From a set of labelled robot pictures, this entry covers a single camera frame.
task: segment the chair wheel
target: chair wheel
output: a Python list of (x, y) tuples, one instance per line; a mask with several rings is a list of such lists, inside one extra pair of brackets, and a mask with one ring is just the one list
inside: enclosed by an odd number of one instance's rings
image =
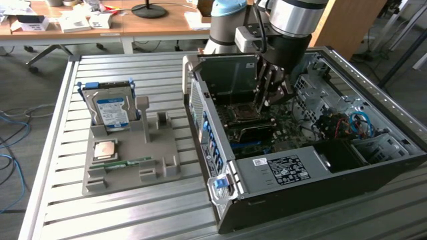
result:
[(33, 53), (35, 52), (35, 49), (32, 46), (24, 46), (24, 50), (29, 53)]
[(29, 71), (32, 74), (36, 74), (36, 73), (39, 73), (39, 68), (36, 68), (35, 66), (31, 66), (31, 67), (28, 68), (28, 71)]
[(97, 47), (97, 49), (100, 49), (100, 50), (104, 50), (104, 49), (105, 49), (105, 48), (104, 48), (104, 45), (100, 44), (100, 43), (96, 43), (96, 47)]

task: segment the cardboard box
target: cardboard box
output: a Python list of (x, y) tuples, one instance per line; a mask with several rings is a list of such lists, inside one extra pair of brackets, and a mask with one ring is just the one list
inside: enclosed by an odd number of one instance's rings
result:
[(212, 4), (213, 4), (213, 0), (196, 1), (196, 8), (200, 15), (200, 21), (203, 24), (211, 23)]
[(49, 19), (43, 15), (16, 15), (23, 31), (45, 31)]
[(88, 24), (93, 29), (109, 29), (112, 25), (112, 14), (101, 13), (91, 16)]
[(72, 33), (79, 31), (91, 30), (91, 25), (88, 23), (88, 20), (84, 16), (61, 16), (59, 18), (59, 25), (61, 32)]

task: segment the white box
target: white box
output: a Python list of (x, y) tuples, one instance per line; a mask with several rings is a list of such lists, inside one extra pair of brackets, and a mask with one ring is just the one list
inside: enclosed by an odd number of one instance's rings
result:
[(49, 19), (43, 15), (17, 15), (17, 21), (23, 31), (45, 31)]
[(88, 24), (93, 29), (109, 29), (112, 25), (112, 14), (100, 13), (99, 15), (92, 15)]
[(61, 16), (59, 18), (59, 25), (61, 32), (72, 33), (79, 31), (91, 30), (88, 20), (84, 16)]

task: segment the aluminum slatted platform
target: aluminum slatted platform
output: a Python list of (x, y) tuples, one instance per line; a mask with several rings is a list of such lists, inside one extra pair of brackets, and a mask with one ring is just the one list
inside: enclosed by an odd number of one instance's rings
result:
[[(216, 234), (181, 94), (181, 59), (195, 53), (96, 55), (68, 62), (19, 239), (398, 240), (422, 236), (427, 229), (427, 164), (375, 193)], [(147, 112), (167, 111), (172, 118), (183, 177), (84, 197), (91, 119), (76, 82), (125, 81), (129, 77), (136, 94), (149, 98)]]

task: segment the barcode sticker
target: barcode sticker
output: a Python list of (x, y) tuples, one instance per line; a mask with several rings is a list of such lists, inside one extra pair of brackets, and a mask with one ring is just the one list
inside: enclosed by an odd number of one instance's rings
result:
[(258, 159), (254, 159), (254, 165), (255, 166), (259, 166), (259, 165), (266, 165), (267, 164), (267, 158), (258, 158)]

